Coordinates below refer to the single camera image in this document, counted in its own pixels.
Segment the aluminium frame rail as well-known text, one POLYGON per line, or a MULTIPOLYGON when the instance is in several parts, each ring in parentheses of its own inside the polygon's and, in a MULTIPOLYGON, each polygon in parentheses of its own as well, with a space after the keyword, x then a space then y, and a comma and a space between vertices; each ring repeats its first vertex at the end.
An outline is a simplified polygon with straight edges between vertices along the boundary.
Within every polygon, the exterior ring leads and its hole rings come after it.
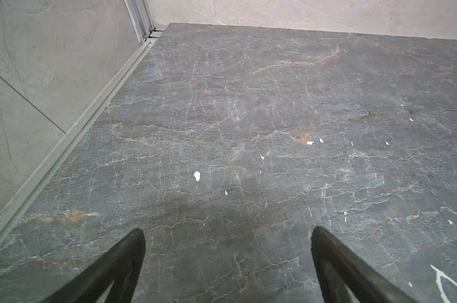
POLYGON ((147 1, 0 1, 0 244, 154 32, 147 1))

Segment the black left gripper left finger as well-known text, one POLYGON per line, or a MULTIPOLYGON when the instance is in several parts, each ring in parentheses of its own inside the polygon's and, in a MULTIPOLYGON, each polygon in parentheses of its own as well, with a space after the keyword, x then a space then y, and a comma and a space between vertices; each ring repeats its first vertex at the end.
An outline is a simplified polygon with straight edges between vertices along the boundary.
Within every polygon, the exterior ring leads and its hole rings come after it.
POLYGON ((133 229, 87 269, 43 302, 131 302, 146 253, 143 231, 133 229))

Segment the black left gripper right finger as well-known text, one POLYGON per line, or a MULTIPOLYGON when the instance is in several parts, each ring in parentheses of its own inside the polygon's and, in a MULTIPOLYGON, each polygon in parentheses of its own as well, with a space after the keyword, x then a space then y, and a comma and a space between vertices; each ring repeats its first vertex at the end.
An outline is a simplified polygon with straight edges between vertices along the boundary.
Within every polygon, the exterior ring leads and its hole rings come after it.
POLYGON ((415 302, 322 226, 313 229, 311 253, 325 302, 415 302))

